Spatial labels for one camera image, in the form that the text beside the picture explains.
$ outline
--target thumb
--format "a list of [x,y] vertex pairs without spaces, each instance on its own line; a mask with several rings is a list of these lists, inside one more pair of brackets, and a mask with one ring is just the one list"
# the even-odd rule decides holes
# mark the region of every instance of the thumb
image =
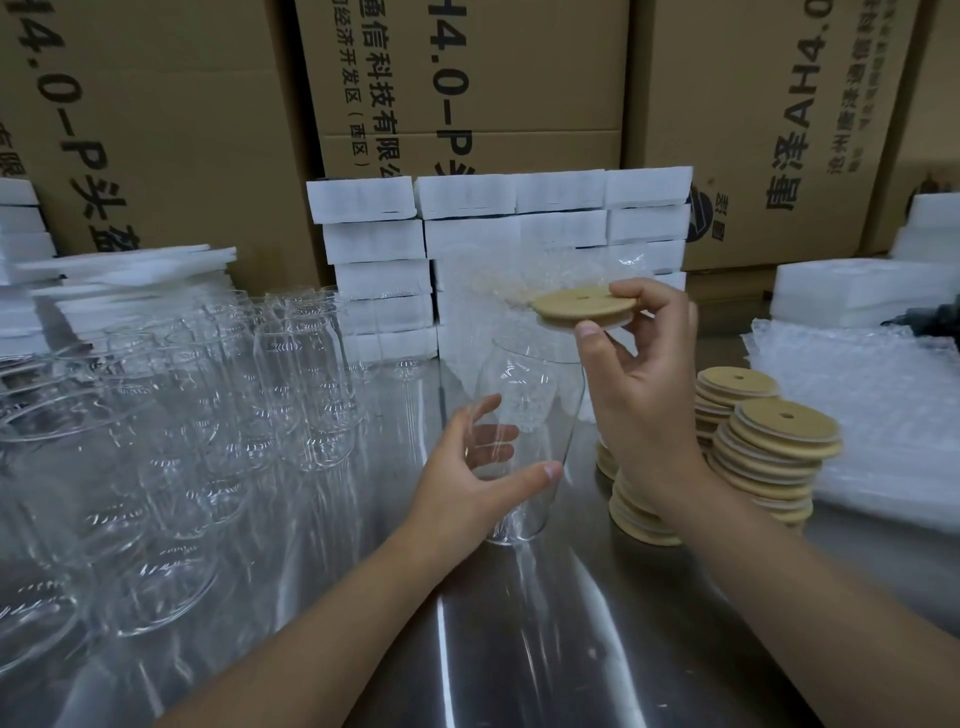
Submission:
[[524,500],[529,500],[557,482],[564,474],[564,466],[555,460],[528,465],[490,483],[489,505],[499,520]]
[[623,375],[623,367],[616,358],[616,348],[606,332],[592,321],[581,321],[574,329],[580,363],[587,373],[590,398],[600,401]]

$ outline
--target cardboard box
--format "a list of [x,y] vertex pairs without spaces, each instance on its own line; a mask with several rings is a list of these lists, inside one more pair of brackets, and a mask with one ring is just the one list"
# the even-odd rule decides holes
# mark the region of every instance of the cardboard box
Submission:
[[0,12],[2,122],[62,253],[201,242],[251,291],[320,282],[278,0],[34,5]]
[[330,177],[619,166],[629,0],[298,0]]
[[914,195],[960,190],[960,3],[924,5],[860,252],[885,253]]
[[634,4],[623,166],[693,166],[686,270],[856,251],[918,4]]

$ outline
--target bubble wrap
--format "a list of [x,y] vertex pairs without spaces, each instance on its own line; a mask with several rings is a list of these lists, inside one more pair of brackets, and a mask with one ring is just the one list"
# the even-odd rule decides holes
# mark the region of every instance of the bubble wrap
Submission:
[[444,259],[444,309],[440,358],[470,396],[500,330],[574,347],[573,337],[537,325],[530,303],[559,288],[606,285],[649,276],[643,254],[616,248],[545,250],[537,245],[486,246]]
[[817,497],[960,532],[960,354],[907,327],[820,329],[754,321],[751,366],[782,396],[827,413],[845,448]]

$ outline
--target metal table surface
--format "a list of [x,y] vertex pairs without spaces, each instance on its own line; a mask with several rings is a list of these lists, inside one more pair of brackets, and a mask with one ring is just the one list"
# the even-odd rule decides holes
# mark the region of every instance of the metal table surface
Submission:
[[[287,562],[280,621],[396,527],[444,412],[464,396],[434,363],[421,379],[382,382],[374,399],[382,416],[325,485],[335,495],[312,547],[304,538]],[[686,549],[639,544],[612,524],[595,441],[595,426],[580,423],[545,530],[522,547],[484,544],[451,573],[391,647],[348,725],[819,724]],[[805,535],[960,634],[960,539],[820,505]],[[188,615],[145,636],[124,667],[150,673],[142,694],[130,696],[129,684],[119,694],[123,670],[92,661],[56,695],[37,692],[28,702],[44,710],[19,711],[17,725],[142,724],[206,677],[191,662],[190,619],[216,618]]]

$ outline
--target right hand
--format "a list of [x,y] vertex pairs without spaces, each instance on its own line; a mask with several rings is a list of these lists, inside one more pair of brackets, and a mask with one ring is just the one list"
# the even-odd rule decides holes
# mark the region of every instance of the right hand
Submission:
[[617,280],[610,291],[637,299],[625,327],[637,356],[592,321],[577,325],[577,349],[604,442],[631,484],[656,497],[704,467],[693,414],[697,308],[683,291],[651,279]]

